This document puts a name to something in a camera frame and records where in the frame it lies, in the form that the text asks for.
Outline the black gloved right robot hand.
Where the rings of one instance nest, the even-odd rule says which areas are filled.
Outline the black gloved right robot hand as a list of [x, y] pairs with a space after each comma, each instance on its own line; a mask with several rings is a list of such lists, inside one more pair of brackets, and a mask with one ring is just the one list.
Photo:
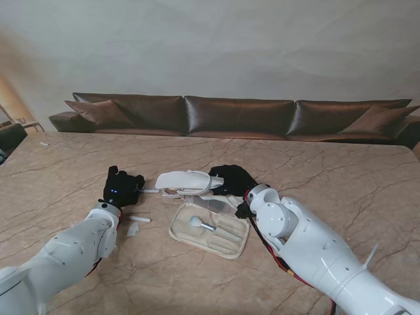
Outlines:
[[223, 184], [212, 189], [214, 195], [244, 197], [248, 190], [256, 187], [255, 179], [239, 165], [221, 165], [212, 167], [209, 175], [224, 180]]

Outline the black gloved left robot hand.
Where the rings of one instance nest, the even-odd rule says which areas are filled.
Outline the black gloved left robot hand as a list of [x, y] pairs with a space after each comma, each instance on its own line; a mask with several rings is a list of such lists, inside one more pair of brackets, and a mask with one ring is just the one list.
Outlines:
[[129, 175], [126, 171], [120, 171], [116, 165], [113, 165], [108, 169], [102, 199], [120, 209], [136, 205], [144, 184], [145, 180], [142, 175]]

